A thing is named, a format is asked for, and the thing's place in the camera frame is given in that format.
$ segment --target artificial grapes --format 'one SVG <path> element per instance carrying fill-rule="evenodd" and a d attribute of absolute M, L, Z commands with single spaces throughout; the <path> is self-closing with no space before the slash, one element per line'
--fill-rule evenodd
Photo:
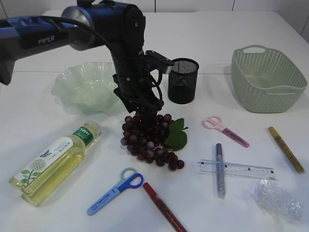
<path fill-rule="evenodd" d="M 139 162 L 150 164 L 155 161 L 156 166 L 168 165 L 168 170 L 174 172 L 184 167 L 184 161 L 178 159 L 174 152 L 168 152 L 164 148 L 165 141 L 169 137 L 169 124 L 172 123 L 170 114 L 157 115 L 155 125 L 152 128 L 143 126 L 142 116 L 136 113 L 134 117 L 126 116 L 122 125 L 124 137 L 120 143 L 136 156 Z"/>

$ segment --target cooking oil bottle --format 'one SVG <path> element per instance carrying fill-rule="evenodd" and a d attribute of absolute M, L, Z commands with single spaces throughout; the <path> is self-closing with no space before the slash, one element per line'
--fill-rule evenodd
<path fill-rule="evenodd" d="M 9 183 L 31 205 L 40 206 L 84 160 L 86 150 L 100 134 L 97 123 L 83 124 L 73 135 L 60 137 L 50 144 Z"/>

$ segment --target woven basket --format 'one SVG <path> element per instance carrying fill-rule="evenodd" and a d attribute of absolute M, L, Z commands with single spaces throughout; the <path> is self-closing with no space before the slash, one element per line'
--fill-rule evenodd
<path fill-rule="evenodd" d="M 259 48 L 260 53 L 246 53 Z M 243 107 L 254 113 L 290 109 L 307 87 L 299 69 L 282 52 L 259 45 L 234 51 L 232 83 Z"/>

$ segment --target bottle label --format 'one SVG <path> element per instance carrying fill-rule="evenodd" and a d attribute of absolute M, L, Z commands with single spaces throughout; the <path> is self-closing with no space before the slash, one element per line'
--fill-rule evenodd
<path fill-rule="evenodd" d="M 75 133 L 87 146 L 93 140 L 93 134 L 86 127 L 80 127 Z"/>
<path fill-rule="evenodd" d="M 72 146 L 73 141 L 71 138 L 60 137 L 27 164 L 14 178 L 25 185 L 30 184 Z"/>

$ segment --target clear plastic bag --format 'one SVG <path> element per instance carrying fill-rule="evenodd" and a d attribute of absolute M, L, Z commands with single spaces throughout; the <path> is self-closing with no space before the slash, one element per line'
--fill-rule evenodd
<path fill-rule="evenodd" d="M 261 180 L 257 183 L 252 195 L 256 204 L 270 215 L 283 219 L 287 223 L 298 223 L 303 215 L 303 206 L 292 198 L 291 194 L 277 187 L 271 180 Z"/>

